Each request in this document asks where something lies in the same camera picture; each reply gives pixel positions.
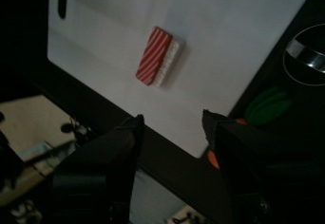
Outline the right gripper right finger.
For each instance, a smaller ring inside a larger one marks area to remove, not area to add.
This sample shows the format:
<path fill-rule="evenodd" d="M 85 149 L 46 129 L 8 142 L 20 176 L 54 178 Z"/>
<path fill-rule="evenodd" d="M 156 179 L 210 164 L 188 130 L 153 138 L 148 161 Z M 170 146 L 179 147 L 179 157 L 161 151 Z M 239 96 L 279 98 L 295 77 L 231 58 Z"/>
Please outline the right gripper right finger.
<path fill-rule="evenodd" d="M 289 140 L 204 110 L 235 224 L 325 224 L 323 171 Z"/>

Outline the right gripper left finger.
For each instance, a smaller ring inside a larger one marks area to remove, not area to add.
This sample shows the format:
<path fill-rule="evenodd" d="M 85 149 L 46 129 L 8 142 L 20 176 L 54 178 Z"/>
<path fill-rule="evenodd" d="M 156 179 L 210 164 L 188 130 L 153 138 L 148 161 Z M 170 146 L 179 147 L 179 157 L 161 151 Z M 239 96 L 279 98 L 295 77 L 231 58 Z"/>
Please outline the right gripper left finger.
<path fill-rule="evenodd" d="M 49 224 L 128 224 L 144 118 L 85 143 L 54 170 Z"/>

